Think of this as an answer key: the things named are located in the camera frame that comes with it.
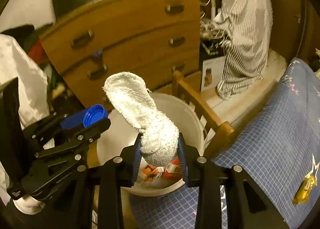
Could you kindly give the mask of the white gloved hand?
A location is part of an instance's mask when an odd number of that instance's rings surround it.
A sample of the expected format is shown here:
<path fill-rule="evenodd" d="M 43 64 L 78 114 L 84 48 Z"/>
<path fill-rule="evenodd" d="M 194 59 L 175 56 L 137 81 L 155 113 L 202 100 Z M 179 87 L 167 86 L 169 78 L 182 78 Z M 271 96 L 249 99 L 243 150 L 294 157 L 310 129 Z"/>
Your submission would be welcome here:
<path fill-rule="evenodd" d="M 25 195 L 19 198 L 18 200 L 14 200 L 15 207 L 23 214 L 26 215 L 36 215 L 40 213 L 45 207 L 45 203 L 38 201 L 31 197 L 30 195 Z"/>

